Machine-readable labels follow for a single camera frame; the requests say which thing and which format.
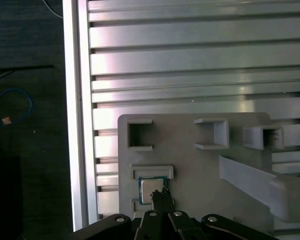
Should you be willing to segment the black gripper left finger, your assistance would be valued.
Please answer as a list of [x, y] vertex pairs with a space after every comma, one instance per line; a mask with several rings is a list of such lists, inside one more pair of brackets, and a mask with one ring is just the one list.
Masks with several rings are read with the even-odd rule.
[[142, 218], [118, 213], [108, 216], [74, 233], [76, 240], [160, 240], [162, 238], [162, 193], [151, 195], [152, 209]]

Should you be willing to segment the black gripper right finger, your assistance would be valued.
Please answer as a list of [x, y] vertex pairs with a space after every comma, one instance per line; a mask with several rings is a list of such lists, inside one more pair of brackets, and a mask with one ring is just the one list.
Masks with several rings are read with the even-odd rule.
[[217, 214], [200, 221], [177, 210], [169, 189], [162, 190], [162, 204], [178, 240], [274, 240], [268, 233], [255, 230]]

